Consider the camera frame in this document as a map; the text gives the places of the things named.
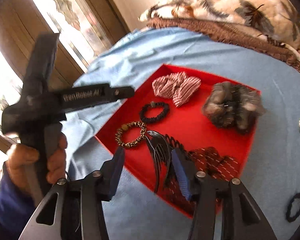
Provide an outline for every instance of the red box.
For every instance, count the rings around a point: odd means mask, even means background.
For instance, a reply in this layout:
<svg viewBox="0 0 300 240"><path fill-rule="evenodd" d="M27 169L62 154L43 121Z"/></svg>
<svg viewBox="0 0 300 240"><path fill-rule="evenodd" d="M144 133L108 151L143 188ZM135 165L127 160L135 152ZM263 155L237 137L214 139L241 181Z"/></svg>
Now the red box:
<svg viewBox="0 0 300 240"><path fill-rule="evenodd" d="M176 108L172 99L154 96L152 82L158 77L181 71L185 71L188 76L200 78L201 86L187 103ZM163 135L168 134L169 136L173 136L185 146L187 151L213 146L218 150L221 156L229 155L237 158L238 163L240 164L239 174L241 174L249 156L256 124L248 134L242 135L239 134L235 128L224 129L215 127L201 111L202 106L211 93L213 85L224 81L239 84L236 81L211 73L163 64L141 85L140 88L138 88L133 98L127 99L127 101L116 113L114 113L95 137L105 146L106 149L108 149L110 153L114 153L118 147L117 142L114 139L116 130L124 123L139 121L139 112L145 104L148 104L151 101L163 101L170 105L170 112L167 117L162 119L160 122L147 124L147 130L155 130ZM147 111L146 116L157 116L157 114L161 111L162 109L160 108L150 109ZM139 135L140 129L133 128L123 134L122 140L124 142L130 142ZM125 167L150 190L154 190L154 166L145 141L141 142L136 147L126 150ZM162 184L165 170L162 170L161 175ZM162 188L161 184L158 195L164 199L160 190Z"/></svg>

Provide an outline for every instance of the gold bead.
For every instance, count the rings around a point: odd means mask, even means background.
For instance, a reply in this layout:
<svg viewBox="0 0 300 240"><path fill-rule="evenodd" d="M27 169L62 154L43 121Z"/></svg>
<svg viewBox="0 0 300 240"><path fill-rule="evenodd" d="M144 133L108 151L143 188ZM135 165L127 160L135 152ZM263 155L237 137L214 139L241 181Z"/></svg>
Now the gold bead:
<svg viewBox="0 0 300 240"><path fill-rule="evenodd" d="M129 129L129 126L125 123L125 124L123 124L123 125L121 126L121 129L122 129L123 131L127 131L127 130Z"/></svg>

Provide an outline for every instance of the screw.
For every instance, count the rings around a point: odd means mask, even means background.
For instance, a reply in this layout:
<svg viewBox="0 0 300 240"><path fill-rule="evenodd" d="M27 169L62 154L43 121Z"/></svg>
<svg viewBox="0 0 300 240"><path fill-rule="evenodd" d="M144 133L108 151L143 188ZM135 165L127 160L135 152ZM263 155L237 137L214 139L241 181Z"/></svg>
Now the screw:
<svg viewBox="0 0 300 240"><path fill-rule="evenodd" d="M93 177L100 177L100 176L101 176L101 171L94 171L94 172L92 173L92 176L93 176Z"/></svg>
<svg viewBox="0 0 300 240"><path fill-rule="evenodd" d="M196 175L199 178L204 178L206 176L206 173L204 171L198 171Z"/></svg>
<svg viewBox="0 0 300 240"><path fill-rule="evenodd" d="M239 179L237 179L237 178L233 178L233 179L231 180L231 182L232 182L233 184L235 184L235 185L239 185L239 184L241 183L241 181L240 181Z"/></svg>
<svg viewBox="0 0 300 240"><path fill-rule="evenodd" d="M58 185L64 185L66 182L67 182L67 179L61 178L61 179L58 179L57 184Z"/></svg>

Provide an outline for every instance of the floral blanket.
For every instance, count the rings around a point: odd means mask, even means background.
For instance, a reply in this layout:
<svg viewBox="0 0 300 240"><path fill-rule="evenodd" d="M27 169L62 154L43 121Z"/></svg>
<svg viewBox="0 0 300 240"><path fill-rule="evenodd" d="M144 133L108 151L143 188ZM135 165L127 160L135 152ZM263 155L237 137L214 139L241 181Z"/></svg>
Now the floral blanket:
<svg viewBox="0 0 300 240"><path fill-rule="evenodd" d="M236 33L289 50L280 59L286 62L293 54L296 62L287 63L300 72L300 15L289 0L162 0L139 20L155 18L226 23Z"/></svg>

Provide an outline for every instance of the bed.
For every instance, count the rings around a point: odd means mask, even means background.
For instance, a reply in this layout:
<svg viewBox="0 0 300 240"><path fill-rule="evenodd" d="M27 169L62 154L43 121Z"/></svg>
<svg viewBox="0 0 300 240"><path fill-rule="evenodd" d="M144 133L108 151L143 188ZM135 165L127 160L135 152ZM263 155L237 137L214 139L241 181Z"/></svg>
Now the bed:
<svg viewBox="0 0 300 240"><path fill-rule="evenodd" d="M265 54L212 41L208 36L170 27L134 31L100 55L75 86L109 82L137 89L161 64L215 73L262 92L267 112L258 120L241 179L279 240L290 239L300 225L285 219L289 200L300 192L300 73ZM81 179L111 155L93 138L123 101L67 115L67 168ZM186 239L191 220L150 192L123 170L117 193L103 203L109 238ZM221 214L215 239L220 239Z"/></svg>

